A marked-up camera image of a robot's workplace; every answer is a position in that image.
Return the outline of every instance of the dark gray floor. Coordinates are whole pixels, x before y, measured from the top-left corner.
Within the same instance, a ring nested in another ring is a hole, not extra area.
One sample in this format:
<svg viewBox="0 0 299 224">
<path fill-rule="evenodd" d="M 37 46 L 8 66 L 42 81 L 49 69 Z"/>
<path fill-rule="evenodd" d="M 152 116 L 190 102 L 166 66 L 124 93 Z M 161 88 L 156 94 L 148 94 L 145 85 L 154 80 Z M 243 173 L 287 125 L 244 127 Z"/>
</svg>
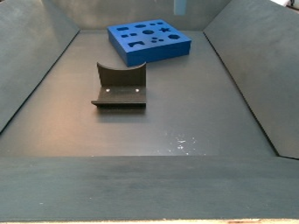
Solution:
<svg viewBox="0 0 299 224">
<path fill-rule="evenodd" d="M 0 158 L 0 221 L 299 219 L 279 157 Z"/>
<path fill-rule="evenodd" d="M 69 45 L 0 136 L 1 157 L 275 155 L 198 31 L 190 55 L 146 65 L 146 109 L 102 111 L 96 63 L 124 67 L 105 31 Z"/>
</svg>

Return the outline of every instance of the black bracket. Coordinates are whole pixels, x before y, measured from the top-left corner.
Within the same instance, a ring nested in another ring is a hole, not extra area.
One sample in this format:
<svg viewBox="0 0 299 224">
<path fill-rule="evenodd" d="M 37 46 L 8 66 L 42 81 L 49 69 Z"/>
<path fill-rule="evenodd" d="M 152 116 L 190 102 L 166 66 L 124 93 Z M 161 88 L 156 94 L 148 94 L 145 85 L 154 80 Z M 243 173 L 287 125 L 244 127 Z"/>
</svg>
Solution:
<svg viewBox="0 0 299 224">
<path fill-rule="evenodd" d="M 101 66 L 97 63 L 101 88 L 97 100 L 90 103 L 97 107 L 145 107 L 145 63 L 125 70 Z"/>
</svg>

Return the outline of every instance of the blue foam block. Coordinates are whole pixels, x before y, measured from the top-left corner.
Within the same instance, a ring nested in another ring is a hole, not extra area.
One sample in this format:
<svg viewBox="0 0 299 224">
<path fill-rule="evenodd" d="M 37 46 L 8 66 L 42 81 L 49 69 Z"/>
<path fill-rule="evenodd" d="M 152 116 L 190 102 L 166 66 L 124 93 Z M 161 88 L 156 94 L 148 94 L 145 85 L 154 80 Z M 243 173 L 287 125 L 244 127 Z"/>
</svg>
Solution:
<svg viewBox="0 0 299 224">
<path fill-rule="evenodd" d="M 106 33 L 128 67 L 189 54 L 190 39 L 161 19 L 109 26 Z"/>
</svg>

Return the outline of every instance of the curved cutout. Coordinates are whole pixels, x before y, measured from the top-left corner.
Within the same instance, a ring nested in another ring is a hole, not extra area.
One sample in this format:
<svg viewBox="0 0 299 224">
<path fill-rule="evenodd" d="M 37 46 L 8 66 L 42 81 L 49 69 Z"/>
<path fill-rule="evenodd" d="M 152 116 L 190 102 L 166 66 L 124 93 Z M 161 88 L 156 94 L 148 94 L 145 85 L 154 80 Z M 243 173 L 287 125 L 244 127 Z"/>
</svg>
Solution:
<svg viewBox="0 0 299 224">
<path fill-rule="evenodd" d="M 97 63 L 97 74 L 101 87 L 145 85 L 145 63 L 128 69 L 116 69 Z"/>
</svg>

